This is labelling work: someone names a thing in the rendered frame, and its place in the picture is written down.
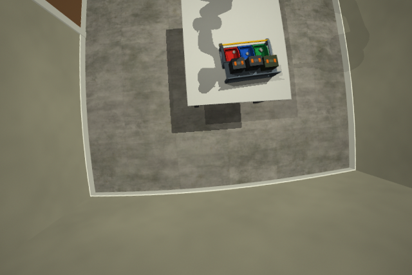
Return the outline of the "red open bin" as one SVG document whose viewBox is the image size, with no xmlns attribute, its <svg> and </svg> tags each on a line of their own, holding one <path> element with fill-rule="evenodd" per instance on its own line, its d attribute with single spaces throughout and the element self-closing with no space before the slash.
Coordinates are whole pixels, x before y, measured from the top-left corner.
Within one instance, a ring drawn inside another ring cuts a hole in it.
<svg viewBox="0 0 412 275">
<path fill-rule="evenodd" d="M 236 53 L 233 53 L 234 50 L 236 51 Z M 237 47 L 235 47 L 235 48 L 225 48 L 224 53 L 225 53 L 225 60 L 226 61 L 230 61 L 233 58 L 239 58 L 240 57 Z"/>
</svg>

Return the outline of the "green open bin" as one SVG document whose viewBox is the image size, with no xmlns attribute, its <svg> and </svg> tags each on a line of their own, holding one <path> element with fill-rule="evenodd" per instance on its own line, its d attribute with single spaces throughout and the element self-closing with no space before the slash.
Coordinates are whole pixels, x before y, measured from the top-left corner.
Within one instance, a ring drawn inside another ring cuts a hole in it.
<svg viewBox="0 0 412 275">
<path fill-rule="evenodd" d="M 261 55 L 262 57 L 266 56 L 266 55 L 269 55 L 268 48 L 265 44 L 257 44 L 257 45 L 253 45 L 252 47 L 254 49 L 254 54 L 255 55 Z M 259 51 L 260 48 L 263 49 L 262 52 Z"/>
</svg>

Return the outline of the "blue bin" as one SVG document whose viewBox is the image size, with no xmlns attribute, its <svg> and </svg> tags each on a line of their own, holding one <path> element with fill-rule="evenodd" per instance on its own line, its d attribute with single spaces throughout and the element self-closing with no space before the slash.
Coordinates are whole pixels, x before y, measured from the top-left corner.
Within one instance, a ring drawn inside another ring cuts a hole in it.
<svg viewBox="0 0 412 275">
<path fill-rule="evenodd" d="M 251 47 L 251 45 L 239 46 L 237 47 L 237 49 L 239 51 L 239 56 L 244 57 L 245 59 L 247 59 L 247 57 L 250 57 L 250 56 L 255 56 L 254 49 Z M 247 52 L 249 52 L 249 55 L 246 55 Z"/>
</svg>

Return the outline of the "grey metal shelf rack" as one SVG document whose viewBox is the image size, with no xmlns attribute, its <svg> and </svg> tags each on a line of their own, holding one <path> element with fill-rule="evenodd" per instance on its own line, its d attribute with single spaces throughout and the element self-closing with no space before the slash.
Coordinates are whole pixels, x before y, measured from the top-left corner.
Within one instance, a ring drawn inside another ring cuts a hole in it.
<svg viewBox="0 0 412 275">
<path fill-rule="evenodd" d="M 267 38 L 267 39 L 268 40 L 265 42 L 265 45 L 266 46 L 268 45 L 269 55 L 273 55 L 270 40 L 269 40 L 269 38 Z M 225 83 L 249 81 L 249 80 L 254 80 L 254 79 L 264 79 L 264 78 L 273 77 L 273 76 L 277 75 L 278 72 L 279 73 L 281 72 L 281 71 L 277 71 L 277 68 L 275 68 L 274 70 L 267 70 L 267 71 L 261 71 L 261 69 L 259 68 L 258 70 L 252 70 L 252 71 L 245 71 L 244 70 L 242 73 L 230 74 L 230 70 L 229 70 L 229 62 L 230 61 L 225 60 L 225 53 L 224 53 L 223 45 L 220 45 L 220 44 L 222 44 L 222 43 L 219 43 L 219 47 L 220 47 L 219 52 L 220 52 L 221 65 L 223 65 L 225 67 L 225 68 L 222 67 L 222 69 L 225 69 L 225 73 L 226 73 Z M 268 73 L 267 74 L 268 76 L 265 75 L 266 73 Z M 249 77 L 246 77 L 246 76 L 249 76 Z"/>
</svg>

